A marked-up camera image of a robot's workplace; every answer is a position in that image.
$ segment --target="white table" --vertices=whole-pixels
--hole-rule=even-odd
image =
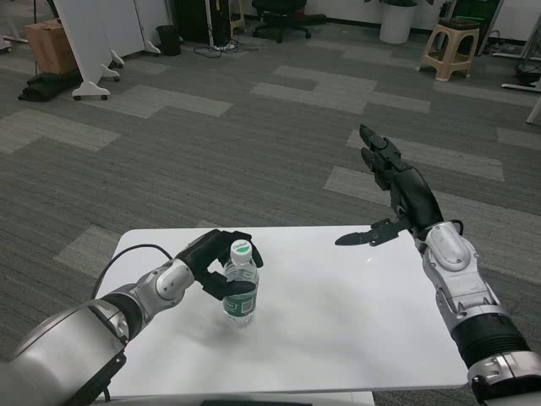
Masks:
[[[130,398],[130,406],[148,406],[149,397]],[[160,397],[160,404],[163,406],[200,406],[205,400],[238,400],[256,402],[278,402],[278,403],[302,403],[312,406],[374,406],[374,398],[370,392],[340,392],[340,393],[236,393],[233,395],[178,395],[171,397]]]
[[[413,240],[336,247],[366,227],[240,228],[265,266],[257,313],[239,330],[195,284],[127,347],[114,396],[238,392],[362,392],[451,388],[467,370],[434,301]],[[117,252],[143,243],[172,255],[209,229],[136,230]],[[165,262],[152,249],[111,267],[98,297]],[[219,271],[216,261],[210,268]]]
[[[529,58],[530,63],[541,61],[540,57],[535,57],[532,54],[533,49],[535,50],[535,46],[533,46],[533,44],[539,41],[539,39],[541,38],[541,34],[539,34],[540,29],[541,29],[541,14],[539,14],[538,20],[532,29],[532,33],[527,39],[526,45],[522,48],[522,52],[520,54],[497,52],[497,53],[494,53],[492,56],[503,57],[503,58],[514,58],[514,59],[521,59],[521,60]],[[537,82],[533,82],[529,86],[504,83],[503,85],[501,85],[501,87],[503,87],[504,89],[515,89],[519,91],[534,91],[536,93],[541,93],[541,80],[538,80]]]

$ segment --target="office chair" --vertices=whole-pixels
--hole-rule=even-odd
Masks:
[[[306,38],[312,35],[308,28],[302,27],[294,18],[294,14],[306,6],[307,0],[254,0],[252,6],[257,10],[259,17],[264,17],[267,24],[257,27],[254,36],[260,30],[268,28],[279,28],[280,33],[276,42],[281,44],[284,41],[284,30],[286,27],[303,31]]]

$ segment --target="gray carpet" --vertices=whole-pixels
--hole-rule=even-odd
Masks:
[[[15,4],[28,24],[30,2]],[[484,275],[541,351],[541,127],[525,124],[533,95],[500,88],[513,61],[477,58],[471,79],[436,83],[415,70],[427,36],[387,46],[377,30],[326,25],[309,41],[240,41],[243,51],[218,59],[190,47],[130,58],[120,83],[101,82],[109,101],[17,101],[32,54],[0,56],[0,357],[88,299],[130,229],[389,216],[352,137],[360,123],[393,137],[444,213],[465,221]],[[467,389],[374,397],[475,404]]]

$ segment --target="trash can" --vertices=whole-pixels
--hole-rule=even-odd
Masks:
[[[172,25],[156,27],[161,41],[161,53],[169,57],[180,55],[180,37]]]

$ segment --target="white partition panel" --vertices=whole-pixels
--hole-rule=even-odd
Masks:
[[[119,57],[144,51],[134,0],[96,0],[109,46]]]
[[[161,43],[156,27],[171,24],[165,0],[134,0],[134,2],[145,39],[146,51],[160,53],[160,50],[156,48]]]
[[[112,61],[111,48],[96,0],[55,0],[55,4],[83,77],[74,97],[106,98],[110,93],[98,87],[98,82],[102,77],[118,78],[119,74],[108,68]]]
[[[0,0],[0,26],[6,28],[6,32],[0,32],[0,50],[4,48],[11,49],[11,43],[9,41],[28,42],[20,36],[19,30],[17,30],[15,23],[9,16],[8,2],[6,0]]]

